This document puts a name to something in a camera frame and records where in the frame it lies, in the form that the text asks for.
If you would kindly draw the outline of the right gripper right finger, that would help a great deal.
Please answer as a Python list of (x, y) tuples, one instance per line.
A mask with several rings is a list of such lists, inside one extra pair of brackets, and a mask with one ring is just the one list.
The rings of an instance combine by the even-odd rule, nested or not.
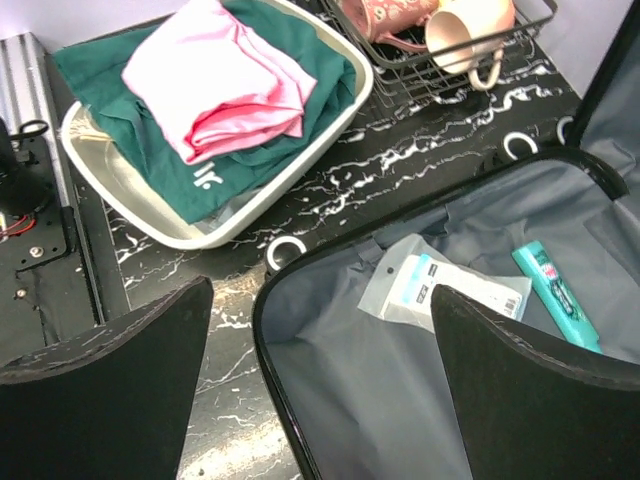
[(476, 479), (636, 479), (639, 367), (438, 286), (432, 315)]

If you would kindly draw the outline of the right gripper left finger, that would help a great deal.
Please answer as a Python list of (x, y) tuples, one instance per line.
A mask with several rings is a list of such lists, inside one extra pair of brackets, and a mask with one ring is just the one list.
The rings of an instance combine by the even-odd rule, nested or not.
[(175, 478), (213, 296), (196, 277), (3, 365), (2, 478)]

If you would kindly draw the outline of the pink and teal kids suitcase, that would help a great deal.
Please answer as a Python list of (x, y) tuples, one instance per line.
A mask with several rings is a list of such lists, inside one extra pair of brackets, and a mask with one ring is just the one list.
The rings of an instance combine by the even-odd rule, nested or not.
[[(436, 332), (358, 308), (386, 251), (410, 234), (457, 265), (500, 277), (525, 276), (511, 253), (541, 242), (602, 355), (639, 367), (637, 4), (556, 134), (556, 144), (506, 156), (301, 255), (266, 283), (254, 342), (305, 478), (476, 479)], [(566, 341), (533, 287), (516, 322)]]

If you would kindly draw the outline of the teal cloth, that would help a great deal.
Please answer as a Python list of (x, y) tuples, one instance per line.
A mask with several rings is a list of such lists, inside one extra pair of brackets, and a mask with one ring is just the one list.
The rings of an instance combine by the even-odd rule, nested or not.
[(317, 80), (305, 105), (301, 137), (280, 135), (261, 146), (188, 166), (164, 139), (148, 101), (122, 79), (135, 49), (157, 27), (76, 44), (53, 56), (72, 94), (88, 108), (98, 127), (149, 187), (189, 224), (212, 216), (232, 198), (272, 180), (353, 104), (356, 93), (353, 64), (324, 43), (308, 22), (262, 1), (227, 1), (224, 5)]

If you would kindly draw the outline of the pink cloth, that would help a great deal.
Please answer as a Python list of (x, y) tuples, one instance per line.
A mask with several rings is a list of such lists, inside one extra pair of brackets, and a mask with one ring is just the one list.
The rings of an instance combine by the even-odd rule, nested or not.
[(317, 81), (218, 1), (190, 1), (122, 72), (187, 165), (303, 134)]

